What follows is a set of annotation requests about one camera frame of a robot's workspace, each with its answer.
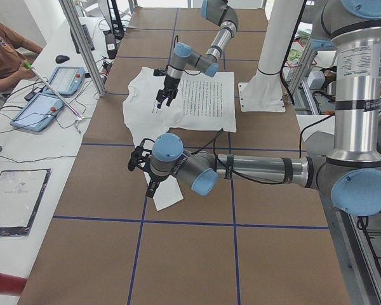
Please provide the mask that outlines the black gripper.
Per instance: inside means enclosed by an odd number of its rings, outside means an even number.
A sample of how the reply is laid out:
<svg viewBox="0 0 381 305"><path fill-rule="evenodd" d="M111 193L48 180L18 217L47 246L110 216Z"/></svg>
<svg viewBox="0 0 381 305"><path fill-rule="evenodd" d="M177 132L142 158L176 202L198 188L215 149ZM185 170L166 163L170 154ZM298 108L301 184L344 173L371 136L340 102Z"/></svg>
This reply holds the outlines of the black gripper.
<svg viewBox="0 0 381 305"><path fill-rule="evenodd" d="M146 196L148 198L153 198L159 184L167 179L167 175L157 175L150 168L147 169L147 173L150 177L150 182L147 186Z"/></svg>
<svg viewBox="0 0 381 305"><path fill-rule="evenodd" d="M179 86L178 78L173 78L169 75L165 76L164 88L162 90L158 90L157 97L156 97L158 109L162 107L162 104L166 98L168 98L166 105L168 107L171 105L171 102L175 100L177 96L178 86Z"/></svg>

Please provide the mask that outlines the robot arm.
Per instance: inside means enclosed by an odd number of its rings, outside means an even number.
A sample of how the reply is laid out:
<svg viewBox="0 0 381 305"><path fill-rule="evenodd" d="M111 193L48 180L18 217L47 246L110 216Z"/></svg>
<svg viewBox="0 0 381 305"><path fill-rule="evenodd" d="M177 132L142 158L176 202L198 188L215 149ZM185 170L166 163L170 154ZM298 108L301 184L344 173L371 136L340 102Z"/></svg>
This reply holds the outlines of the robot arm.
<svg viewBox="0 0 381 305"><path fill-rule="evenodd" d="M178 42L166 68L154 70L155 76L165 77L164 88L158 90L156 96L158 109L161 108L163 102L169 106L176 98L186 65L190 65L212 78L218 72L218 63L226 46L236 35L239 25L237 13L228 5L227 1L204 1L201 6L201 16L219 26L220 30L204 55L194 51L189 45Z"/></svg>
<svg viewBox="0 0 381 305"><path fill-rule="evenodd" d="M355 216L381 211L381 1L316 1L296 10L291 19L312 24L312 48L337 51L335 133L313 133L307 139L307 155L298 159L189 152L177 135L164 133L145 156L148 197L170 177L205 196L220 177L238 176L259 184L294 183L318 190Z"/></svg>

